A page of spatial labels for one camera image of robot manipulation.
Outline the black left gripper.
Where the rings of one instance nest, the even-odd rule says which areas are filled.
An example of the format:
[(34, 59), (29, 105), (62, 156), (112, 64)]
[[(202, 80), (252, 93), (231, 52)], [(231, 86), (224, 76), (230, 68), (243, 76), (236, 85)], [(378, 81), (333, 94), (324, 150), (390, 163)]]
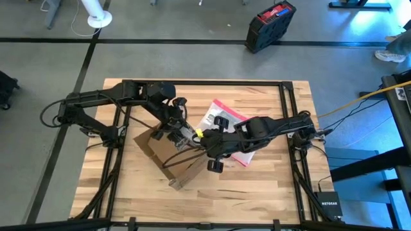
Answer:
[(162, 122), (161, 128), (156, 128), (150, 137), (159, 141), (164, 132), (170, 132), (167, 135), (168, 140), (174, 145), (181, 145), (184, 142), (184, 136), (177, 130), (188, 128), (186, 103), (186, 98), (168, 99), (163, 106), (165, 122)]

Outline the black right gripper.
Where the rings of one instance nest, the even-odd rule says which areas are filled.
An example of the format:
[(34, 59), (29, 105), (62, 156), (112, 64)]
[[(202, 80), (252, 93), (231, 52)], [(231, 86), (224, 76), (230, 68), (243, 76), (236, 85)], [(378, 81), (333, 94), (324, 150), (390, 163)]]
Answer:
[[(228, 129), (229, 120), (218, 115), (214, 118), (214, 125), (217, 125), (219, 129)], [(207, 129), (203, 131), (200, 144), (206, 149), (209, 158), (221, 158), (240, 150), (240, 136), (235, 132)], [(224, 164), (220, 159), (210, 159), (207, 162), (207, 170), (214, 173), (222, 173), (223, 166)]]

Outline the brown cardboard shipping box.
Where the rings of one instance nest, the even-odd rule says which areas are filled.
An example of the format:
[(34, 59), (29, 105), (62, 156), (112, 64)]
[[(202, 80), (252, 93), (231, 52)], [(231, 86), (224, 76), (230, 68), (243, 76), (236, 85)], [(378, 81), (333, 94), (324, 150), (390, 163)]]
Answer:
[(148, 129), (134, 138), (142, 152), (150, 158), (169, 180), (169, 186), (176, 191), (182, 189), (206, 168), (207, 157), (197, 155), (197, 145), (178, 151), (164, 133), (157, 141), (150, 137), (153, 131)]

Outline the black printed packing tape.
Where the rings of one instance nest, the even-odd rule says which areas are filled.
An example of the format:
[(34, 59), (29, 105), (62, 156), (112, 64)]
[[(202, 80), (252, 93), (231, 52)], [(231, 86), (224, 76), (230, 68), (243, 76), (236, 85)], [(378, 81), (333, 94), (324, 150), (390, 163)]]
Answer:
[(196, 146), (196, 144), (193, 142), (193, 139), (192, 139), (192, 137), (195, 134), (195, 131), (191, 126), (188, 126), (188, 127), (183, 126), (178, 131), (180, 131), (181, 134), (184, 136), (184, 142), (181, 145), (175, 145), (178, 151), (181, 151), (184, 148), (192, 148)]

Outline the white pouch with pink edges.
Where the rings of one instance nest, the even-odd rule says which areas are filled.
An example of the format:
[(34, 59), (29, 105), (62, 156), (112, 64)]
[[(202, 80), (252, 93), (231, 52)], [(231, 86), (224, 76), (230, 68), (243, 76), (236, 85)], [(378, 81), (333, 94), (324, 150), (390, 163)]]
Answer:
[[(202, 131), (204, 131), (206, 129), (218, 128), (217, 125), (208, 126), (206, 124), (205, 121), (206, 121), (206, 117), (208, 114), (214, 114), (215, 116), (221, 116), (221, 117), (228, 119), (229, 126), (228, 126), (228, 129), (225, 129), (224, 131), (230, 132), (230, 133), (234, 131), (234, 125), (248, 119), (248, 117), (245, 117), (244, 115), (239, 114), (237, 111), (223, 104), (220, 100), (214, 99), (207, 113), (202, 118), (202, 120), (199, 122), (196, 129), (201, 129)], [(241, 165), (247, 167), (250, 164), (254, 154), (255, 152), (250, 152), (250, 153), (237, 152), (237, 153), (233, 153), (231, 155), (231, 158), (239, 162)]]

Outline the black and red tool case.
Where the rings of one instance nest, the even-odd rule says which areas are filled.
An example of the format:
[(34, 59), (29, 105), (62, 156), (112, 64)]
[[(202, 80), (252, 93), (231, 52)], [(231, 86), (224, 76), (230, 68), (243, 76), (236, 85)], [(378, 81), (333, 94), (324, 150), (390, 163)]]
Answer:
[(249, 24), (245, 47), (251, 53), (257, 53), (281, 39), (296, 10), (296, 7), (284, 0), (258, 13)]

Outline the black rig beam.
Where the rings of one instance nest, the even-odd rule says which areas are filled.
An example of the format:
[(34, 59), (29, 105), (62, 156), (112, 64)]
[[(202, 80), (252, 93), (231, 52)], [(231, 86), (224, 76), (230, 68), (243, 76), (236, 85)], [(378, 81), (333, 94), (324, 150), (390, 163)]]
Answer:
[(270, 229), (272, 231), (301, 230), (301, 231), (411, 231), (394, 228), (369, 227), (362, 225), (348, 225), (339, 222), (302, 221), (299, 224), (282, 224), (275, 219), (269, 224), (251, 223), (161, 223), (136, 221), (134, 217), (129, 221), (111, 221), (107, 218), (98, 219), (69, 219), (47, 223), (33, 223), (28, 225), (12, 225), (0, 227), (0, 231), (93, 231), (101, 228), (125, 227), (128, 231), (137, 231), (138, 228), (194, 228), (197, 230), (221, 229)]

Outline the black wheeled cart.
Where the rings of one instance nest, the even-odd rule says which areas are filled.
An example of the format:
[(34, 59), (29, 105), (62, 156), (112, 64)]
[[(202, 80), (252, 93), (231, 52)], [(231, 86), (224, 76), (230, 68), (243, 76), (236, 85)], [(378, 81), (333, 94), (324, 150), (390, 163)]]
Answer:
[(0, 109), (8, 110), (10, 108), (9, 99), (14, 89), (20, 89), (18, 79), (11, 78), (6, 73), (0, 71)]

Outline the grey desk leg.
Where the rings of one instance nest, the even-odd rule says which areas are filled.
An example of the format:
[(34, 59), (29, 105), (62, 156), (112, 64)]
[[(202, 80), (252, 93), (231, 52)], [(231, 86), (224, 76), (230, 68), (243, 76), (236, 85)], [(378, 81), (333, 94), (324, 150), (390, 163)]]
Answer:
[(44, 23), (46, 28), (50, 30), (53, 27), (55, 16), (60, 8), (62, 0), (45, 0), (45, 2), (48, 4), (48, 11)]

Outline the black desk foot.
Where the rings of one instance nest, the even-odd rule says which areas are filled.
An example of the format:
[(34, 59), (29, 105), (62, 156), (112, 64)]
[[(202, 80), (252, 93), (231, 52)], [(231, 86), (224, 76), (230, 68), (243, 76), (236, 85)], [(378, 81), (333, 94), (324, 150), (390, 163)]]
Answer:
[(368, 3), (369, 0), (338, 0), (328, 4), (329, 8), (390, 10), (390, 3)]

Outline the person's leg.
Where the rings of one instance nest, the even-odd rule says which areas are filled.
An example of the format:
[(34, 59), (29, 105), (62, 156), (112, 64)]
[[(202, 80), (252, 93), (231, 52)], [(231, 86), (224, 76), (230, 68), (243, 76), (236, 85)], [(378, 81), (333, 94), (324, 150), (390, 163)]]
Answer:
[(389, 42), (386, 50), (397, 55), (409, 55), (411, 53), (411, 29), (401, 33), (402, 36)]

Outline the black Netgear network switch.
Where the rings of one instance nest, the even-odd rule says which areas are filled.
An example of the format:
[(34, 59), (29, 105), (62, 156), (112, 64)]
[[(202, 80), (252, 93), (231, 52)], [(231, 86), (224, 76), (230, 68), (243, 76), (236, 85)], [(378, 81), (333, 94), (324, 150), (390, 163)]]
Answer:
[(316, 192), (315, 193), (323, 211), (332, 218), (343, 216), (340, 200), (337, 192)]

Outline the white pedestal stand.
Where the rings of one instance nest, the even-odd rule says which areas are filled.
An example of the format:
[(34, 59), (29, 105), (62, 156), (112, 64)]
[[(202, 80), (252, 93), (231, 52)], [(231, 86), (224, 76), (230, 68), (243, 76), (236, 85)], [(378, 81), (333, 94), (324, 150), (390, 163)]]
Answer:
[(80, 0), (89, 14), (87, 23), (90, 27), (100, 29), (112, 22), (112, 14), (103, 9), (98, 0)]

